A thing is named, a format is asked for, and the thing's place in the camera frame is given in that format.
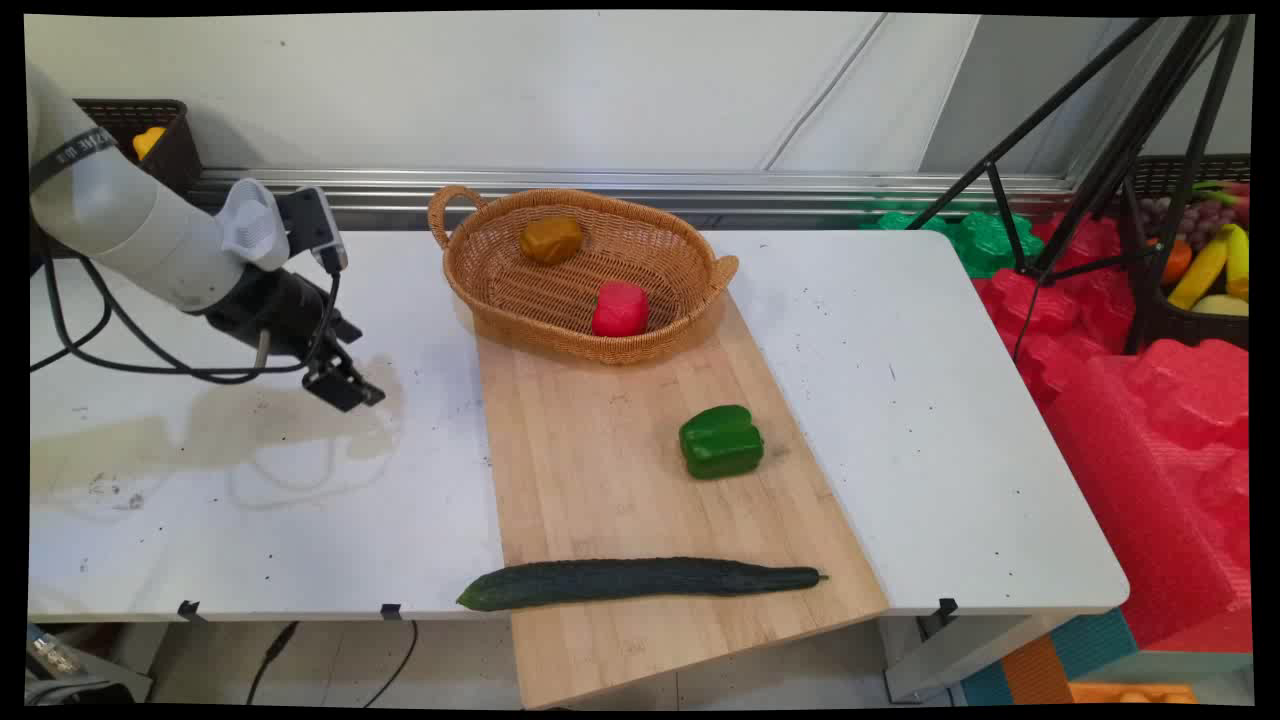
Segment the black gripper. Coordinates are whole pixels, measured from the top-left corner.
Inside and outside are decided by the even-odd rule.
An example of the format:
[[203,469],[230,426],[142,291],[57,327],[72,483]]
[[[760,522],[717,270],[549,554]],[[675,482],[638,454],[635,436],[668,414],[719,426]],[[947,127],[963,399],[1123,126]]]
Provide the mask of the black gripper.
[[291,357],[292,364],[266,365],[262,373],[306,370],[302,386],[332,407],[348,413],[376,406],[385,392],[356,368],[344,345],[362,332],[337,309],[340,274],[330,274],[324,290],[311,279],[284,269],[261,272],[248,266],[223,300],[204,318],[216,331],[257,348],[268,334],[266,355]]

